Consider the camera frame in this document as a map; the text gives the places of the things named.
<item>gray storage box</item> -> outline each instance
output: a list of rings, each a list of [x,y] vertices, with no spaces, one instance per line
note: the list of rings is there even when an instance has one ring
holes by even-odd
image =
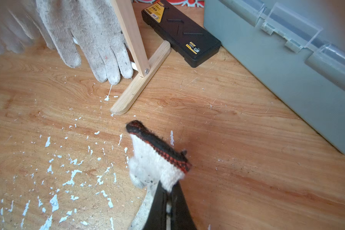
[[[345,0],[206,0],[204,27],[345,154]]]

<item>white cotton glove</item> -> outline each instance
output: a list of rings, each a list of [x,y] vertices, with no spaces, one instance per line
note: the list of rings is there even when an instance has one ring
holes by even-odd
[[[147,194],[129,230],[141,230],[146,224],[159,181],[171,192],[173,186],[191,168],[183,152],[176,152],[137,120],[126,126],[133,141],[134,156],[129,159],[129,176],[138,188],[147,186]]]
[[[0,0],[0,54],[5,52],[5,48],[15,53],[23,52],[25,46],[32,45],[32,39],[38,38],[40,33],[47,46],[54,48],[34,1]]]
[[[74,68],[81,64],[74,37],[98,81],[109,80],[115,85],[120,81],[120,73],[125,78],[132,77],[124,35],[109,0],[36,2],[40,17],[66,65]]]

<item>wood grain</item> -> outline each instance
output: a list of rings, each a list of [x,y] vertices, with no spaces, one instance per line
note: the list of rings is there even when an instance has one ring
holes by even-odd
[[[163,40],[141,19],[146,6],[133,4],[150,57]],[[203,9],[178,8],[203,24]],[[114,229],[127,229],[145,195],[125,168],[133,154],[125,124],[134,119],[168,142],[172,130],[175,149],[188,150],[193,168],[181,186],[198,229],[345,229],[345,156],[224,48],[197,68],[171,51],[130,110],[115,117],[113,96],[131,81],[122,79],[104,101],[110,85],[97,82],[82,60],[70,69],[43,41],[0,56],[0,229],[20,229],[23,218],[23,229],[39,229],[51,214],[51,229],[111,229],[111,217]],[[63,186],[76,169],[75,185]],[[102,190],[113,208],[95,195]]]

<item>white paint flake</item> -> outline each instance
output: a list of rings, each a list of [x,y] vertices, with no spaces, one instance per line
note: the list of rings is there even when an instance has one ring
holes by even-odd
[[[170,131],[170,145],[174,146],[174,133]]]
[[[72,195],[72,196],[70,197],[70,199],[71,199],[71,200],[78,200],[78,199],[79,199],[79,197],[78,197],[78,196],[74,196],[74,195]]]
[[[40,196],[37,196],[38,199],[38,207],[41,207],[41,205],[43,205],[43,203],[41,202]]]
[[[52,165],[50,164],[50,167],[47,169],[47,172],[51,172],[51,174],[54,174],[53,170],[52,170]]]
[[[107,198],[107,200],[108,200],[108,206],[110,208],[114,207],[113,203],[111,202],[111,198]]]
[[[26,204],[26,208],[24,209],[24,211],[23,211],[23,216],[26,216],[26,214],[27,214],[27,211],[28,211],[28,208],[29,208],[29,202],[31,202],[31,200],[28,200],[28,203]]]
[[[57,194],[55,194],[55,196],[51,198],[50,204],[53,207],[52,212],[54,212],[54,211],[59,209],[59,203],[57,202]]]
[[[53,216],[51,215],[49,218],[47,218],[44,225],[41,226],[40,230],[48,230],[51,227],[52,221],[53,221]]]
[[[46,141],[45,147],[48,147],[50,144],[51,144],[51,142],[50,142],[50,136],[49,136],[49,137],[47,138],[47,141]]]
[[[123,134],[120,134],[120,140],[119,140],[119,144],[120,145],[120,141],[121,141],[121,138],[123,137]]]
[[[63,183],[62,185],[64,186],[64,185],[66,185],[66,184],[71,184],[72,186],[74,186],[75,183],[74,183],[74,181],[73,181],[73,178],[74,178],[75,174],[76,174],[76,173],[79,173],[79,172],[81,173],[82,171],[80,171],[80,170],[78,170],[78,169],[72,171],[72,176],[71,176],[70,180],[67,181],[67,182],[65,182],[65,183]]]
[[[103,184],[103,181],[101,181],[101,178],[103,177],[103,175],[105,175],[105,173],[110,172],[110,168],[111,168],[111,167],[107,167],[106,171],[105,171],[101,176],[96,176],[96,177],[98,177],[98,179],[97,179],[97,183],[95,184],[95,186],[96,186],[97,184],[99,184],[99,185],[102,185],[102,184]]]
[[[110,100],[109,96],[110,96],[110,92],[111,92],[111,87],[112,87],[112,85],[110,86],[110,91],[108,92],[108,95],[107,95],[106,98],[104,99],[105,101]]]
[[[111,222],[111,230],[114,230],[114,222],[113,222],[113,218],[110,218],[110,222]]]
[[[68,218],[68,216],[60,218],[59,223],[65,221],[67,218]]]

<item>wooden leg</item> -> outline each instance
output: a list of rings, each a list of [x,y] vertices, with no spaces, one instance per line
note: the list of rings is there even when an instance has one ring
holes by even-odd
[[[145,47],[140,36],[137,19],[135,18],[132,1],[111,0],[114,11],[123,31],[130,53],[133,56],[139,74],[144,77],[150,71]]]
[[[170,43],[168,41],[163,41],[160,47],[148,60],[151,70],[144,77],[141,77],[139,74],[132,80],[128,85],[123,94],[111,107],[111,112],[115,115],[121,115],[126,113],[129,108],[132,106],[134,101],[140,95],[142,90],[146,87],[148,82],[151,80],[152,76],[161,66],[162,62],[166,59],[171,51]]]

